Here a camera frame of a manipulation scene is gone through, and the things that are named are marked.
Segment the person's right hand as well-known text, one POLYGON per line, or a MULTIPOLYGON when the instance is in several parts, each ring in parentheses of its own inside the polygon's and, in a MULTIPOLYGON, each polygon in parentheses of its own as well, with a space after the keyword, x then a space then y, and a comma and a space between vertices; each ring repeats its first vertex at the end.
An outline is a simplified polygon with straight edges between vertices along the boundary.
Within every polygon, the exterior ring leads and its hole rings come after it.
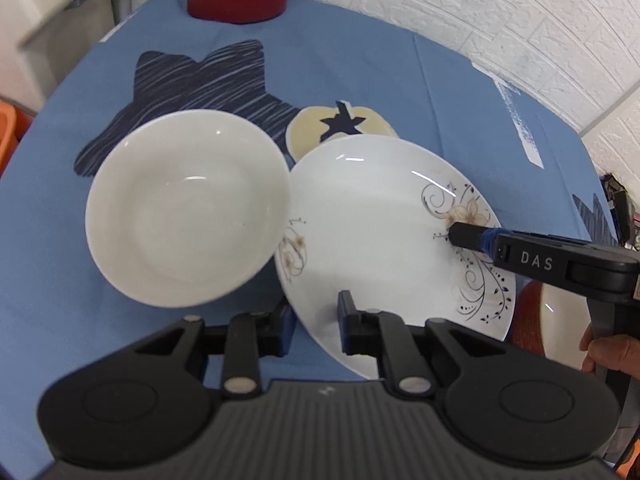
POLYGON ((593 374, 597 365, 608 370, 618 370, 633 378, 640 377, 640 342, 627 335, 615 335, 594 339, 585 333, 579 349, 586 352, 582 371, 593 374))

